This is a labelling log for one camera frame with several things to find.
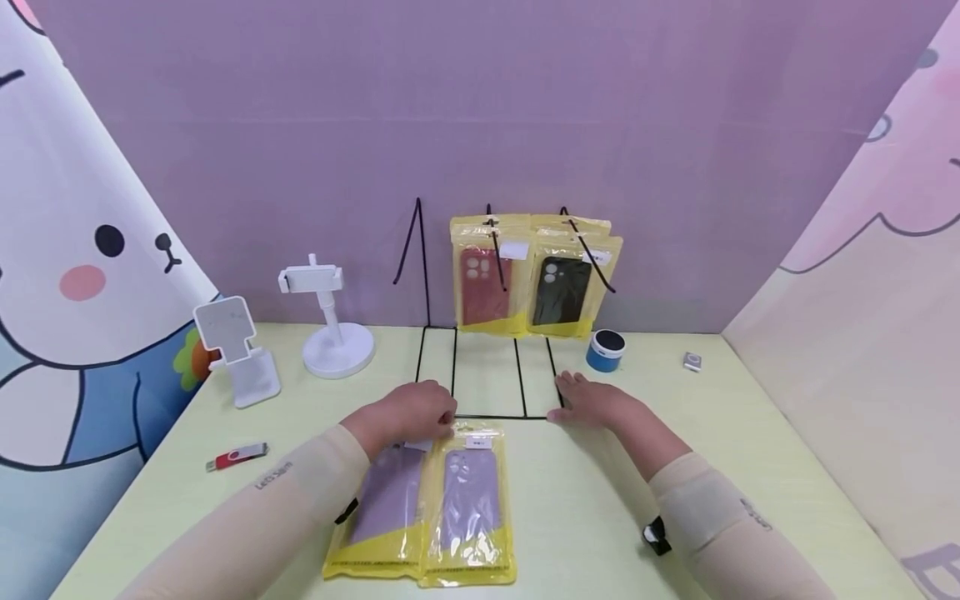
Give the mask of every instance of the beige arm sleeve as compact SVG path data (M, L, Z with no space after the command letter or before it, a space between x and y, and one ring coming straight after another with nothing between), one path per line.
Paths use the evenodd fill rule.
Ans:
M666 536L714 600L836 596L796 548L703 457L686 454L650 480Z
M340 515L370 466L342 425L307 441L180 536L120 600L255 600L320 525Z

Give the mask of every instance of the cartoon backdrop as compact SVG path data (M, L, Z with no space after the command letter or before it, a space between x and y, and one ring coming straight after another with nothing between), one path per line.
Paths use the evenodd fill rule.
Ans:
M0 582L39 600L204 379L216 291L21 0L0 139Z
M960 9L724 331L930 598L960 598Z

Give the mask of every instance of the white phone stand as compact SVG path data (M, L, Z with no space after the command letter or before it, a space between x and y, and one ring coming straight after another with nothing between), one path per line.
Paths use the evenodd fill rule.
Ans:
M277 282L284 294L316 293L324 312L326 327L303 344L303 364L308 371L324 379L341 379L370 364L376 350L373 334L360 324L340 323L333 310L333 292L344 288L343 269L318 265L317 255L310 254L309 265L287 267Z
M214 300L193 309L193 319L207 350L220 350L213 371L226 366L233 384L233 405L247 408L280 393L280 378L271 352L251 348L256 327L247 301L240 296Z

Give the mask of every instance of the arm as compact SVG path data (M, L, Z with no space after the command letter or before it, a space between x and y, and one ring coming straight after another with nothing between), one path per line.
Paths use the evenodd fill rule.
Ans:
M389 444L449 430L456 401L436 382L401 386L307 441L163 551L118 600L255 600L347 507Z
M660 506L667 538L714 600L835 598L783 534L722 473L694 453L642 402L614 386L565 372L568 408L554 422L607 427Z

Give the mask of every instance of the cartoon bunny poster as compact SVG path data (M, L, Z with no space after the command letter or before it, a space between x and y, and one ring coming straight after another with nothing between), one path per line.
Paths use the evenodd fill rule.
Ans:
M0 581L47 598L208 371L216 296L24 0L0 3Z

